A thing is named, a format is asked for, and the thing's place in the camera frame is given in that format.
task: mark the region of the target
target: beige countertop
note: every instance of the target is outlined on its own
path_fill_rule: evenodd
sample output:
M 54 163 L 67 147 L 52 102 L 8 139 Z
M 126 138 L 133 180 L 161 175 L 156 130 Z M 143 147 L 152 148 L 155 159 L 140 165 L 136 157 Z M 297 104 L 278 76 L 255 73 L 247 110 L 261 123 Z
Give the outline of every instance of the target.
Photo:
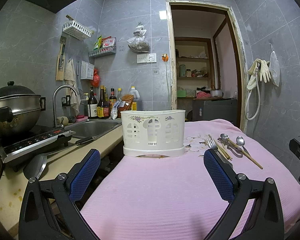
M 72 138 L 70 142 L 74 143 L 76 140 L 78 139 Z M 47 166 L 40 180 L 54 179 L 61 172 L 68 173 L 72 166 L 79 163 L 90 149 L 97 149 L 103 158 L 122 140 L 122 126 L 119 126 L 87 145 L 60 151 L 50 158 L 48 157 Z M 27 183 L 28 180 L 23 175 L 22 169 L 14 172 L 9 167 L 5 168 L 0 179 L 0 221 L 13 236 L 18 232 L 17 224 Z

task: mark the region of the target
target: silver screw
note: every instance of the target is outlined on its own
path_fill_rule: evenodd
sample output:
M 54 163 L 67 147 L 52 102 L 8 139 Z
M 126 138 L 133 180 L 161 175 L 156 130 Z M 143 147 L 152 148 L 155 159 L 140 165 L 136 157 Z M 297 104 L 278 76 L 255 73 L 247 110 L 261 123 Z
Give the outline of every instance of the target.
M 246 177 L 246 175 L 244 175 L 244 174 L 242 174 L 242 173 L 239 173 L 239 174 L 238 174 L 238 178 L 239 178 L 240 180 L 245 180 L 247 177 Z
M 29 179 L 29 183 L 34 183 L 35 182 L 35 177 L 31 177 L 30 179 Z
M 274 184 L 274 180 L 271 179 L 271 178 L 268 178 L 267 181 L 268 181 L 270 184 Z
M 58 179 L 63 180 L 66 176 L 67 176 L 67 174 L 65 174 L 65 173 L 60 173 L 60 174 L 58 175 Z

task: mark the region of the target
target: tiled wall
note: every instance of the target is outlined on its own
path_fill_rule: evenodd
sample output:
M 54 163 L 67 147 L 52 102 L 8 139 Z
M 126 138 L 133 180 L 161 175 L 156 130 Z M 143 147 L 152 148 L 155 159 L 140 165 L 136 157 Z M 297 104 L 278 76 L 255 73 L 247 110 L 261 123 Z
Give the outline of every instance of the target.
M 54 14 L 25 0 L 8 0 L 0 11 L 0 88 L 13 80 L 16 85 L 46 97 L 47 110 L 41 113 L 38 124 L 53 125 L 52 95 L 63 84 L 56 81 L 56 63 L 66 15 L 97 33 L 103 1 L 77 0 Z M 78 60 L 89 62 L 88 52 L 93 49 L 97 34 L 84 41 L 63 35 L 67 36 L 66 62 L 72 57 L 75 69 Z M 89 87 L 87 81 L 79 84 L 84 92 L 89 92 Z M 64 95 L 64 91 L 58 94 L 57 115 L 63 115 L 61 97 Z
M 300 9 L 294 0 L 235 0 L 251 42 L 253 58 L 269 60 L 271 47 L 280 63 L 280 86 L 261 85 L 260 113 L 249 121 L 250 135 L 295 176 L 300 162 L 289 141 L 300 141 Z
M 205 1 L 233 7 L 242 29 L 248 65 L 251 65 L 249 38 L 235 1 Z M 169 40 L 167 21 L 159 18 L 162 10 L 166 10 L 165 0 L 105 0 L 101 13 L 99 34 L 117 37 L 117 54 L 95 60 L 101 83 L 108 88 L 122 87 L 123 93 L 134 85 L 143 100 L 144 110 L 168 109 L 165 63 L 161 54 L 169 54 Z M 137 54 L 127 46 L 126 41 L 133 36 L 138 22 L 147 29 L 146 40 L 151 44 L 151 52 L 157 54 L 157 63 L 137 64 Z M 153 74 L 155 68 L 159 69 L 159 75 Z

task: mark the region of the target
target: stainless steel sink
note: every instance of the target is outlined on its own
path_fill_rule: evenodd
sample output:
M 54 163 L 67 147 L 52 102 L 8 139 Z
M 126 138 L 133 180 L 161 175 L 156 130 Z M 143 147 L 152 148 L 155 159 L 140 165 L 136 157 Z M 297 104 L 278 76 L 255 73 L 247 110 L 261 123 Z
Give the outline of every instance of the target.
M 88 136 L 97 136 L 96 139 L 112 131 L 121 125 L 121 120 L 112 119 L 88 119 L 85 122 L 74 123 L 66 126 L 66 130 L 75 131 L 73 137 L 85 138 Z

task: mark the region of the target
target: black lid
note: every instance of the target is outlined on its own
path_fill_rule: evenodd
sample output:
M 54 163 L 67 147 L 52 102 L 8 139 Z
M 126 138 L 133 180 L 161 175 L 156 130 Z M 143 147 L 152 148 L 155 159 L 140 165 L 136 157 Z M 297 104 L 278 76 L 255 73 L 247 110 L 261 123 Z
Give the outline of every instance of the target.
M 9 81 L 8 86 L 0 88 L 0 98 L 11 95 L 34 94 L 34 92 L 24 86 L 14 86 L 14 81 Z

